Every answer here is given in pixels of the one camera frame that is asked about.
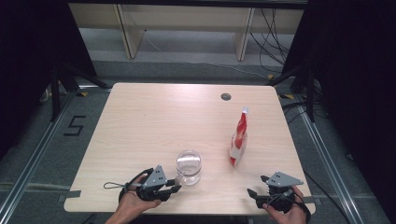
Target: metal bar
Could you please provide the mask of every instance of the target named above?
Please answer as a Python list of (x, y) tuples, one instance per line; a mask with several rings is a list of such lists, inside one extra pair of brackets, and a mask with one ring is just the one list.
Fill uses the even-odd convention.
[[(297, 102), (303, 101), (302, 97), (299, 94), (296, 94), (295, 98)], [(304, 112), (304, 109), (301, 106), (299, 106), (299, 110), (301, 113)], [(319, 156), (324, 164), (324, 167), (329, 175), (330, 180), (332, 181), (332, 185), (334, 186), (335, 192), (337, 193), (338, 198), (340, 199), (341, 205), (343, 205), (344, 210), (346, 211), (346, 216), (348, 217), (351, 223), (357, 223), (357, 224), (364, 223), (361, 217), (361, 213), (359, 212), (359, 209), (355, 203), (355, 200), (352, 198), (351, 194), (349, 193), (345, 181), (341, 177), (334, 162), (332, 161), (332, 156), (330, 155), (328, 149), (326, 148), (326, 145), (324, 144), (318, 132), (317, 126), (315, 125), (315, 123), (310, 121), (310, 118), (305, 113), (303, 113), (302, 116), (306, 129), (308, 130), (309, 134), (312, 137), (312, 140), (314, 141)]]
[(15, 182), (5, 201), (2, 203), (0, 208), (0, 223), (7, 224), (9, 219), (11, 218), (12, 213), (14, 212), (18, 202), (20, 201), (22, 194), (24, 193), (27, 185), (29, 184), (29, 181), (32, 179), (35, 170), (38, 167), (38, 164), (41, 162), (41, 159), (43, 158), (48, 145), (50, 144), (53, 136), (55, 135), (59, 127), (60, 122), (64, 117), (64, 111), (70, 105), (70, 102), (74, 99), (75, 95), (75, 92), (69, 92), (65, 96), (58, 117), (56, 118), (56, 120), (49, 123), (49, 127), (47, 128), (46, 132), (44, 133), (37, 147), (35, 148), (32, 157), (27, 162), (20, 177)]

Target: glass cup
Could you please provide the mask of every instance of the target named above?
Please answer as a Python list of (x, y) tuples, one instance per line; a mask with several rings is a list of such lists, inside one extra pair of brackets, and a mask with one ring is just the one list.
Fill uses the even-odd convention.
[(177, 157), (177, 175), (183, 185), (194, 185), (201, 179), (201, 157), (194, 150), (184, 150)]

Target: floor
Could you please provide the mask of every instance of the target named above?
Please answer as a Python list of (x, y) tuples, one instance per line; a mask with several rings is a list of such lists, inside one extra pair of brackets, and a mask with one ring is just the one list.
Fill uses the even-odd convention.
[[(277, 72), (282, 67), (281, 63), (275, 62), (269, 56), (260, 55), (260, 48), (252, 37), (247, 43), (244, 61), (238, 62), (234, 54), (233, 34), (147, 31), (135, 59), (129, 60), (126, 58), (119, 31), (93, 29), (80, 31), (99, 78), (108, 83), (153, 80), (178, 82), (173, 74), (183, 72), (187, 75), (179, 77), (180, 80), (191, 83), (230, 82), (263, 85), (268, 81), (268, 75), (279, 76)], [(262, 42), (261, 34), (254, 35)], [(290, 47), (292, 39), (293, 35), (278, 36), (278, 42), (286, 48)], [(269, 50), (282, 62), (278, 49), (270, 47)], [(276, 87), (282, 105), (295, 103), (298, 100), (298, 96), (291, 99), (288, 97), (291, 82), (292, 79), (288, 79)], [(91, 83), (83, 79), (78, 83), (81, 87), (91, 86)], [(23, 179), (27, 181), (25, 188), (21, 189), (24, 193), (17, 199), (18, 203), (10, 207), (10, 216), (3, 219), (2, 223), (104, 223), (111, 215), (71, 214), (63, 210), (64, 196), (73, 182), (109, 95), (109, 91), (97, 89), (87, 89), (87, 92), (89, 94), (86, 97), (80, 94), (63, 96), (67, 108), (53, 133), (48, 133), (48, 127), (51, 125), (49, 121), (51, 104), (50, 101), (43, 102), (32, 116), (20, 143), (0, 162), (2, 202), (10, 196), (14, 183)], [(343, 212), (351, 220), (349, 223), (389, 223), (360, 174), (359, 168), (346, 157), (347, 149), (337, 136), (325, 107), (320, 104), (321, 100), (318, 95), (314, 126), (309, 125), (304, 108), (296, 106), (285, 110), (285, 118), (290, 126), (290, 133), (302, 166), (307, 171), (307, 176), (313, 176), (312, 180), (307, 178), (317, 205), (311, 223), (348, 223), (331, 199), (344, 209)], [(80, 115), (85, 116), (78, 121), (84, 125), (83, 132), (78, 137), (66, 137), (65, 133), (75, 131), (69, 127), (71, 118)], [(309, 131), (312, 127), (318, 129), (321, 141), (316, 142), (313, 138), (315, 132)], [(48, 142), (41, 141), (43, 135), (49, 136)], [(42, 154), (37, 153), (40, 147), (44, 148)], [(328, 155), (321, 153), (319, 147), (325, 148)], [(32, 155), (35, 155), (36, 166), (24, 170), (26, 164), (32, 161)], [(329, 158), (336, 168), (335, 177), (332, 174), (333, 170), (325, 164)], [(345, 210), (348, 207), (343, 201), (345, 198), (348, 199), (343, 195), (345, 192), (350, 193), (352, 212)], [(169, 223), (182, 223), (176, 221), (177, 217), (165, 218), (168, 218)], [(191, 222), (193, 218), (196, 223), (274, 223), (267, 216), (183, 218), (186, 218), (183, 219), (186, 222)]]

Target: human hand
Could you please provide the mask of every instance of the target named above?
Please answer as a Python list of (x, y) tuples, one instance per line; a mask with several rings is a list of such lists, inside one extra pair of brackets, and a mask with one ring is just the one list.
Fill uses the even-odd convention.
[[(139, 183), (144, 177), (144, 175), (139, 176), (134, 183)], [(135, 191), (136, 187), (132, 185), (128, 188), (128, 191), (126, 191), (122, 196), (116, 212), (113, 214), (113, 216), (111, 216), (106, 224), (129, 223), (140, 216), (140, 214), (142, 214), (144, 211), (160, 205), (160, 200), (155, 200), (152, 202), (141, 200)]]
[[(292, 186), (292, 188), (293, 191), (298, 195), (295, 197), (295, 201), (297, 203), (302, 203), (302, 198), (304, 195), (297, 187)], [(305, 224), (306, 222), (306, 213), (295, 203), (291, 206), (291, 209), (287, 214), (279, 213), (273, 206), (266, 203), (262, 205), (262, 208), (265, 209), (271, 218), (274, 219), (278, 224)]]

